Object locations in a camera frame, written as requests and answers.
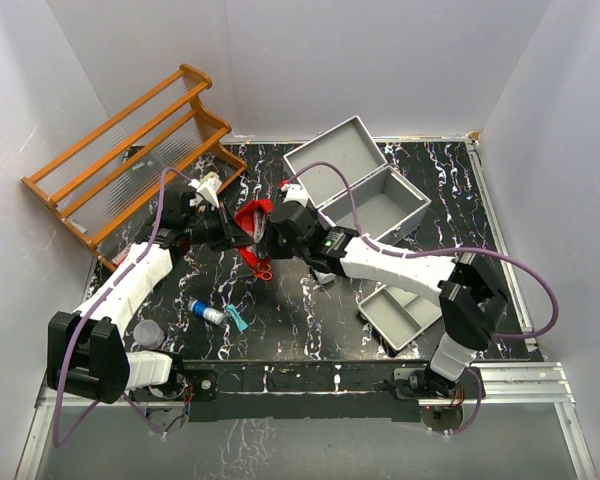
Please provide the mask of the orange handled scissors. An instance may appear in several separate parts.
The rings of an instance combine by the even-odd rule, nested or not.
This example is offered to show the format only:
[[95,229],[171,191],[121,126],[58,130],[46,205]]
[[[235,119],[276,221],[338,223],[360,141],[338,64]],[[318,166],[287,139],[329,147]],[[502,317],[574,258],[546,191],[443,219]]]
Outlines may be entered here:
[[254,272],[253,276],[257,279],[263,281],[270,281],[273,279],[273,272],[270,264],[258,265]]

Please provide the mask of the white green-label pill bottle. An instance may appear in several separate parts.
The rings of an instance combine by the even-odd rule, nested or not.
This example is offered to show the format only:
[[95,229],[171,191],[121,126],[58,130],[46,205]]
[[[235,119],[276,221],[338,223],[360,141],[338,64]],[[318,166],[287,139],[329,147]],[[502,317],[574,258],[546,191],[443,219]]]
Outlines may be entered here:
[[335,279],[335,275],[333,273],[322,273],[316,270],[314,270],[313,273],[321,285],[329,284]]

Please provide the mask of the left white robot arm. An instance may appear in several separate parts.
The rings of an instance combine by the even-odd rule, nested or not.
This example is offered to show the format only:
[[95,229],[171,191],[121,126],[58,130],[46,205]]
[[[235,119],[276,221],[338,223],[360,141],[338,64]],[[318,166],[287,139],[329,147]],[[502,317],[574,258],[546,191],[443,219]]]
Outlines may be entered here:
[[175,367],[175,355],[156,347],[129,352],[124,334],[145,299],[190,246],[222,251],[250,245],[250,236],[219,201],[218,189],[212,178],[167,188],[161,208],[139,230],[105,284],[73,312],[51,318],[49,387],[106,404],[149,386],[166,399],[184,392],[187,376]]

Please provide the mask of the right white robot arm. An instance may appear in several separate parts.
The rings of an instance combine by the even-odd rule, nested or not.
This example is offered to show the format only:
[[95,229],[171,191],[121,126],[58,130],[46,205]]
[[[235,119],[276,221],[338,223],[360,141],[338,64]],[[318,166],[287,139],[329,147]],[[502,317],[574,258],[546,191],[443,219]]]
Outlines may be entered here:
[[296,201],[276,207],[263,238],[272,259],[297,257],[315,271],[381,282],[441,309],[444,334],[426,368],[427,388],[446,397],[489,346],[507,294],[489,263],[476,253],[433,255],[375,242],[340,226],[324,227],[318,212]]

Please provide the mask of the teal small packet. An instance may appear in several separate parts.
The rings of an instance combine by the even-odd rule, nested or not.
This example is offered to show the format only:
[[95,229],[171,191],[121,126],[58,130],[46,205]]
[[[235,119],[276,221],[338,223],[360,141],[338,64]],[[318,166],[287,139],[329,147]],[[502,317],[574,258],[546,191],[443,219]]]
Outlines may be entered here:
[[244,332],[249,327],[249,324],[242,318],[240,312],[233,304],[226,306],[226,312],[235,323],[239,332]]

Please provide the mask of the red first aid pouch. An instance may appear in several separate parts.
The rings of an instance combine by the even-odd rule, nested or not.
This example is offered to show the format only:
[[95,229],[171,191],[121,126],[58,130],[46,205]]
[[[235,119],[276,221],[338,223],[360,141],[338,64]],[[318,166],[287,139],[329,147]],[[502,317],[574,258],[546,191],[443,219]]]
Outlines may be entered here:
[[249,202],[235,215],[238,225],[252,240],[250,245],[239,247],[238,252],[254,272],[263,271],[270,264],[266,228],[272,212],[273,202],[261,199]]

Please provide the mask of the teal mask packet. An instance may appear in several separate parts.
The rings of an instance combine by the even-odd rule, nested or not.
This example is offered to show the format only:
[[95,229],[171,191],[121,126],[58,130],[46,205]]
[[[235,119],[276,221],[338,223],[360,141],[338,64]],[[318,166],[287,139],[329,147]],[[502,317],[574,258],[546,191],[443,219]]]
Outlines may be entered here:
[[256,243],[259,243],[264,237],[266,231],[268,214],[263,209],[256,209],[252,213],[252,233],[251,236],[254,238]]

